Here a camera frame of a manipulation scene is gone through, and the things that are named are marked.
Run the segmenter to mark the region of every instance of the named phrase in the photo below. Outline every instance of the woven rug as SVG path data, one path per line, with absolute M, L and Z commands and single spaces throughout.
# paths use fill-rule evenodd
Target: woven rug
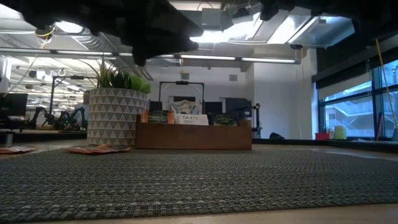
M 0 160 L 0 223 L 398 202 L 398 162 L 313 151 L 49 151 Z

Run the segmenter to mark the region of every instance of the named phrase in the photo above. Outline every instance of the ceiling duct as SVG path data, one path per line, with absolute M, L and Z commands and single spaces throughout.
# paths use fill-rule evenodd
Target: ceiling duct
M 180 11 L 184 16 L 203 30 L 225 30 L 233 26 L 228 12 L 219 9 L 203 9 L 202 11 Z

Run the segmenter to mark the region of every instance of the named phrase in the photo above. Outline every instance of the triangle-patterned pot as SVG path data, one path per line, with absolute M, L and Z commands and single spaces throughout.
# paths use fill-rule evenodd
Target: triangle-patterned pot
M 147 106 L 147 95 L 119 88 L 95 88 L 90 91 L 88 144 L 133 146 L 136 115 Z

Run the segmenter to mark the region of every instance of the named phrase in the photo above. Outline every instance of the ceiling light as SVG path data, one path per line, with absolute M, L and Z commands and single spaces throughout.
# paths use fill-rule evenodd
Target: ceiling light
M 55 81 L 57 81 L 57 82 L 62 82 L 62 83 L 65 84 L 65 85 L 69 85 L 69 84 L 70 84 L 70 83 L 68 83 L 67 81 L 61 80 L 61 79 L 59 79 L 59 78 L 55 79 Z
M 158 58 L 174 58 L 174 55 L 160 55 Z
M 132 57 L 132 53 L 119 53 L 121 57 Z
M 292 59 L 276 59 L 276 58 L 242 58 L 243 62 L 268 62 L 268 63 L 296 63 Z
M 187 58 L 187 59 L 235 60 L 235 57 L 206 56 L 206 55 L 180 55 L 180 57 Z
M 78 34 L 81 31 L 83 31 L 82 26 L 80 26 L 78 24 L 71 23 L 71 22 L 61 21 L 61 22 L 56 22 L 55 25 L 58 28 L 60 28 L 61 30 L 63 30 L 64 32 L 71 33 L 71 34 Z
M 222 31 L 205 30 L 202 36 L 190 37 L 190 39 L 198 43 L 221 43 L 221 42 L 227 42 L 229 38 L 223 35 Z
M 201 11 L 203 8 L 221 9 L 221 2 L 216 1 L 169 1 L 174 8 L 185 11 Z
M 112 56 L 111 52 L 90 52 L 90 51 L 77 51 L 77 50 L 58 50 L 58 54 L 66 55 L 88 55 L 88 56 Z
M 9 47 L 0 47 L 0 52 L 4 53 L 33 53 L 33 54 L 50 54 L 50 50 L 44 49 L 17 49 Z
M 66 102 L 67 100 L 65 100 L 65 99 L 57 99 L 57 98 L 54 98 L 53 101 L 56 101 L 56 102 Z
M 246 35 L 246 40 L 253 39 L 254 36 L 257 34 L 258 30 L 260 29 L 262 23 L 264 22 L 260 19 L 260 12 L 253 15 L 253 21 L 254 21 L 254 24 L 252 26 L 252 29 Z
M 31 93 L 26 91 L 11 91 L 9 93 L 27 93 L 28 95 L 34 96 L 51 96 L 51 93 Z M 83 96 L 83 94 L 78 93 L 54 93 L 54 96 Z
M 278 27 L 267 44 L 284 44 L 293 35 L 295 30 L 294 20 L 289 16 L 285 21 Z
M 77 86 L 67 86 L 68 89 L 79 91 L 80 88 Z
M 310 28 L 310 26 L 318 20 L 318 17 L 315 16 L 314 18 L 312 18 L 310 20 L 310 22 L 308 22 L 303 28 L 301 28 L 296 34 L 294 34 L 294 36 L 292 38 L 290 38 L 290 40 L 288 41 L 289 43 L 292 43 L 293 41 L 295 41 L 298 37 L 300 37 L 308 28 Z

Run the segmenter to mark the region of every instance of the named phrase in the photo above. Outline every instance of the computer monitor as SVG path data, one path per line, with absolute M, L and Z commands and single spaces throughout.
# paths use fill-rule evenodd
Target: computer monitor
M 149 102 L 149 109 L 150 110 L 162 110 L 163 104 L 162 104 L 162 102 L 159 102 L 159 101 L 151 101 L 151 102 Z
M 223 112 L 223 102 L 205 102 L 205 114 L 218 114 Z
M 0 119 L 26 115 L 27 93 L 0 93 Z
M 225 98 L 225 111 L 239 115 L 241 118 L 252 116 L 251 100 L 244 98 Z

